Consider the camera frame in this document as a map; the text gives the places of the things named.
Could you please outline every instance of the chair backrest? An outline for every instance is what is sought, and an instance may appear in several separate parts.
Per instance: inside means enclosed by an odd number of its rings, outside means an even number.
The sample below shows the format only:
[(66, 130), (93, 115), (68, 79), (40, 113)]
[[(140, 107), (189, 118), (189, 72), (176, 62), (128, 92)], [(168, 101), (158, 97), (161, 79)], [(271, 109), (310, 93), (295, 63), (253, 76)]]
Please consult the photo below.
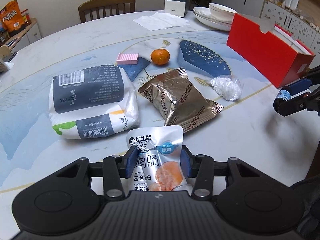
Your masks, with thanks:
[[(102, 11), (103, 11), (103, 17), (107, 16), (106, 8), (107, 9), (109, 8), (109, 15), (108, 16), (113, 16), (112, 9), (114, 7), (116, 9), (116, 15), (118, 15), (119, 14), (119, 4), (122, 4), (122, 6), (120, 7), (120, 10), (122, 11), (122, 13), (135, 12), (136, 0), (90, 0), (88, 2), (83, 3), (82, 5), (80, 5), (78, 7), (81, 23), (86, 22), (85, 11), (89, 11), (91, 21), (94, 20), (93, 14), (92, 14), (93, 11), (96, 11), (97, 19), (100, 19), (99, 8), (101, 8), (101, 7), (102, 7)], [(129, 4), (127, 6), (127, 8), (129, 8), (129, 10), (127, 10), (127, 11), (125, 9), (125, 4)]]

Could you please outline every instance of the green leaf print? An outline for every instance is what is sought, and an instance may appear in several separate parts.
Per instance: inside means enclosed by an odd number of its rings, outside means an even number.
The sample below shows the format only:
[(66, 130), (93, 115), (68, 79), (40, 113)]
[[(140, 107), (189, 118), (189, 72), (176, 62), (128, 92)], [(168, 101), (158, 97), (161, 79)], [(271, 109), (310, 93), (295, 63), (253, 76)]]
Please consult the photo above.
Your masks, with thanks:
[(62, 132), (59, 130), (60, 128), (64, 129), (64, 130), (68, 130), (74, 126), (76, 126), (76, 122), (72, 121), (72, 122), (65, 122), (65, 123), (61, 123), (61, 124), (56, 124), (56, 125), (52, 126), (52, 128), (56, 131), (56, 133), (58, 135), (62, 135)]

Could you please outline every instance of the ribbed black surface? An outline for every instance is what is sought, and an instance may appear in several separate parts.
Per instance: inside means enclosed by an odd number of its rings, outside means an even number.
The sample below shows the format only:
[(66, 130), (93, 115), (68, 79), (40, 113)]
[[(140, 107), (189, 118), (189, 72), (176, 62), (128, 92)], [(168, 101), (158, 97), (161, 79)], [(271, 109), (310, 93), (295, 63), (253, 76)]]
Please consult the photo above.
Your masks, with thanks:
[(196, 201), (187, 192), (139, 192), (108, 203), (86, 228), (64, 236), (35, 236), (22, 232), (16, 240), (302, 240), (295, 232), (279, 236), (254, 236), (223, 221), (212, 204)]

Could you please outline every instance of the metal screw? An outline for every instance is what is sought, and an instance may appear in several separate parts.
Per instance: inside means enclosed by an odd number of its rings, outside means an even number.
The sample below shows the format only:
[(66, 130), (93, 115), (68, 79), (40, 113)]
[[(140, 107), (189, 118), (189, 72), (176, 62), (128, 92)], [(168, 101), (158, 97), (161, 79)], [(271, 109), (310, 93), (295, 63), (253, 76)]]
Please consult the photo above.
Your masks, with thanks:
[(206, 197), (210, 194), (210, 191), (205, 188), (199, 188), (195, 190), (195, 195), (198, 197)]
[(107, 191), (108, 197), (120, 197), (122, 195), (122, 191), (119, 189), (110, 189)]

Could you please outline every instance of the red box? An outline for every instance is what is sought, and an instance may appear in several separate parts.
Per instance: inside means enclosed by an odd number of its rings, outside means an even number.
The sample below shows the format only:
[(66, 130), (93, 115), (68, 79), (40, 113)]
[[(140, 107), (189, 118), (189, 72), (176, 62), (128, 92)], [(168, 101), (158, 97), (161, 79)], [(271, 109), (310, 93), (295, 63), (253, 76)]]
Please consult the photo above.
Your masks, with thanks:
[(315, 54), (268, 20), (236, 14), (227, 45), (250, 62), (276, 88), (301, 78)]

